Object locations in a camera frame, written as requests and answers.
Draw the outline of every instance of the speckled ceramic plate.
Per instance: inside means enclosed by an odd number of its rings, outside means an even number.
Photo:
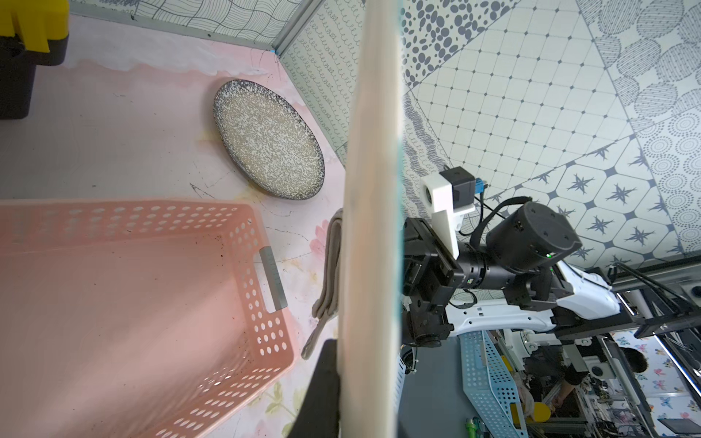
[[[215,121],[233,160],[263,189],[303,200],[324,183],[324,157],[314,134],[285,99],[255,82],[225,83]]]

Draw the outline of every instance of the metal frame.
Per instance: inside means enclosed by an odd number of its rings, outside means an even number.
[[[537,430],[545,434],[574,434],[584,435],[589,423],[585,417],[556,418],[553,417],[544,423],[531,423],[528,430]]]
[[[689,257],[676,261],[650,266],[640,269],[640,272],[662,284],[680,283],[693,280],[701,280],[701,256]],[[614,292],[625,292],[631,289],[640,289],[645,284],[632,277],[621,273],[613,282]]]
[[[283,30],[273,40],[273,49],[279,57],[282,57],[285,51],[294,43],[299,32],[302,32],[302,29],[306,27],[323,3],[324,0],[303,0],[297,6],[292,18],[287,21]]]
[[[645,394],[640,388],[640,384],[635,378],[635,375],[628,367],[620,347],[615,342],[604,339],[602,336],[597,336],[597,341],[604,350],[606,361],[611,365],[613,373],[620,381],[621,386],[623,386],[623,392],[628,401],[628,407],[648,431],[650,436],[659,437],[655,430],[655,423],[652,419],[651,410]]]

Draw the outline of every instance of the white pole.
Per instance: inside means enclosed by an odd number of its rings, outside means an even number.
[[[394,438],[400,342],[400,37],[396,0],[367,0],[348,138],[339,303],[343,438]]]

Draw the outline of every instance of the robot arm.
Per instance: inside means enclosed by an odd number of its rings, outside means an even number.
[[[475,229],[475,246],[457,241],[462,216],[475,210],[475,181],[461,167],[422,179],[432,224],[404,223],[404,343],[439,346],[448,336],[489,329],[550,331],[559,325],[556,314],[594,320],[620,312],[600,276],[562,261],[582,244],[566,218],[544,205],[505,201],[495,210],[523,205],[487,234],[485,246],[475,247],[494,213]],[[457,289],[500,289],[505,298],[455,306]]]

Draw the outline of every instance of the cable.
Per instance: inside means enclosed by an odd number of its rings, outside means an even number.
[[[688,304],[688,306],[689,306],[689,309],[686,310],[687,312],[688,312],[689,310],[693,310],[693,309],[694,309],[695,304],[692,303],[691,301],[689,301],[685,296],[682,296],[682,295],[677,294],[675,291],[671,290],[669,287],[667,287],[667,286],[665,286],[665,285],[663,285],[663,284],[661,284],[661,283],[659,283],[659,282],[653,280],[652,278],[649,278],[647,275],[644,275],[643,273],[640,273],[637,269],[629,268],[628,266],[626,266],[625,264],[623,264],[623,263],[621,263],[621,262],[619,262],[619,261],[613,263],[613,265],[614,265],[616,268],[621,268],[621,269],[623,269],[624,271],[628,272],[630,275],[632,275],[633,277],[635,277],[635,278],[637,278],[638,280],[640,280],[641,282],[643,282],[643,283],[644,283],[647,287],[649,287],[650,289],[655,289],[655,288],[661,289],[661,290],[663,290],[663,291],[666,291],[666,292],[670,293],[671,295],[675,296],[676,298],[681,299],[682,301],[684,301],[684,303]],[[672,304],[674,307],[676,307],[677,309],[679,309],[679,311],[685,311],[684,309],[681,308],[681,306],[680,306],[678,303],[675,303],[675,302],[673,302],[672,300],[669,300],[666,296],[664,296],[664,294],[660,294],[659,297],[660,297],[667,305]]]
[[[494,211],[494,208],[489,207],[488,205],[485,205],[485,204],[482,204],[482,205],[485,206],[488,210],[491,210],[492,212]],[[496,215],[499,216],[501,219],[506,219],[506,216],[504,216],[503,214],[501,214],[499,212],[497,212]]]
[[[676,346],[677,346],[678,348],[680,348],[680,349],[682,349],[682,350],[684,350],[684,351],[688,351],[688,352],[690,352],[690,353],[693,352],[693,350],[692,350],[691,348],[689,348],[688,346],[686,346],[686,345],[684,345],[684,344],[682,344],[682,343],[679,343],[679,341],[676,340],[676,339],[674,339],[674,338],[671,338],[671,337],[668,337],[668,336],[667,336],[666,339],[667,339],[668,341],[670,341],[670,342],[675,343]]]
[[[416,373],[416,363],[418,362],[418,347],[410,347],[409,350],[402,355],[404,362],[404,374]]]
[[[484,216],[484,190],[479,192],[479,205],[481,207],[479,210],[479,222],[482,222],[482,217]],[[458,230],[458,234],[466,238],[469,238],[474,232],[475,230],[472,230],[471,232],[465,234],[462,230]]]
[[[452,301],[448,300],[448,304],[450,304],[450,305],[453,306],[454,308],[460,309],[460,310],[469,309],[470,307],[472,307],[472,306],[474,306],[475,304],[477,304],[477,296],[476,296],[475,294],[473,294],[471,291],[468,291],[468,290],[464,290],[464,289],[463,289],[463,291],[469,293],[470,295],[472,295],[472,299],[474,300],[472,303],[453,304]]]
[[[479,221],[482,222],[484,220],[484,189],[482,189],[481,192],[479,192]]]
[[[477,224],[480,224],[484,220],[483,219],[484,218],[484,208],[486,207],[488,210],[491,210],[492,212],[494,211],[494,208],[489,207],[487,204],[484,203],[484,190],[479,193],[479,201],[478,202],[479,202],[480,209],[479,209],[479,222],[477,222]],[[501,219],[506,219],[506,216],[504,216],[500,212],[496,212],[495,214],[497,216],[499,216]],[[458,234],[463,236],[463,237],[466,237],[466,238],[469,238],[472,235],[472,233],[474,233],[474,232],[475,231],[472,230],[471,232],[465,234],[465,233],[463,233],[462,230],[458,230]]]
[[[479,242],[482,239],[482,233],[484,232],[486,225],[489,223],[489,221],[491,221],[491,218],[493,218],[499,210],[501,210],[504,207],[507,207],[508,205],[525,204],[532,200],[533,198],[529,196],[516,196],[514,198],[507,199],[501,204],[497,205],[496,209],[492,210],[492,212],[489,213],[489,216],[485,217],[484,221],[480,222],[475,228],[475,230],[472,232],[472,235],[470,236],[470,246],[474,249],[479,248]]]

